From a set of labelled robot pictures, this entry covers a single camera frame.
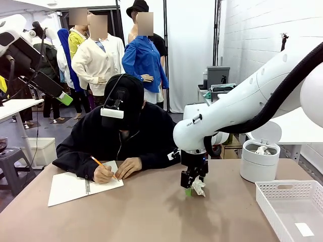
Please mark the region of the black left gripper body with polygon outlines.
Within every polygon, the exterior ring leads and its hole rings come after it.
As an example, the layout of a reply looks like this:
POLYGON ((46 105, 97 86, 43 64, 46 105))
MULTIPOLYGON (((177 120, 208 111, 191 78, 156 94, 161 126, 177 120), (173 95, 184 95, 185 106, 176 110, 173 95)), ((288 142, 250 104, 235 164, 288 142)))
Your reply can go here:
POLYGON ((27 52, 23 52, 13 44, 1 56, 1 76, 8 79, 10 75, 11 63, 10 58, 14 59, 14 78, 30 78, 36 70, 40 60, 40 53, 35 48, 28 46, 27 52))

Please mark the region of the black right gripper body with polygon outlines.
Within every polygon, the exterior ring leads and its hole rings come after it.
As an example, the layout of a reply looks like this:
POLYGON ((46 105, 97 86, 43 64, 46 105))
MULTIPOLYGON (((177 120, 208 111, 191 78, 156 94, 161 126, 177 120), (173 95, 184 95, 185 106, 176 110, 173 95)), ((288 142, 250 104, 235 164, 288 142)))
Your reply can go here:
POLYGON ((198 176, 200 167, 208 163, 207 153, 194 153, 181 151, 181 164, 187 167, 186 170, 191 170, 194 172, 195 177, 198 176))

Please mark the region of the person's left hand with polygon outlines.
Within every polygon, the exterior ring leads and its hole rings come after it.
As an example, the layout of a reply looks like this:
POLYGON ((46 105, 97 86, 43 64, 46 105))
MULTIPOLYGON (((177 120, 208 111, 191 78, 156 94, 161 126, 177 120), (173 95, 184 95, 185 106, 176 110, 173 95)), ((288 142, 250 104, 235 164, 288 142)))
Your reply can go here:
POLYGON ((119 167, 115 173, 117 179, 126 179, 134 172, 138 172, 142 169, 142 162, 139 157, 127 158, 119 167))

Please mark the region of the person's right hand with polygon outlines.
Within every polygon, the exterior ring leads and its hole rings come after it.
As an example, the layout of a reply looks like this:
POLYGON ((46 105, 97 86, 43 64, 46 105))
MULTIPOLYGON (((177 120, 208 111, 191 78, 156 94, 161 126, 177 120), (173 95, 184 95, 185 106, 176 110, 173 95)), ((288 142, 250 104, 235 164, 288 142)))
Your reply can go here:
POLYGON ((110 166, 99 165, 93 173, 93 181, 98 184, 106 184, 114 177, 110 166))

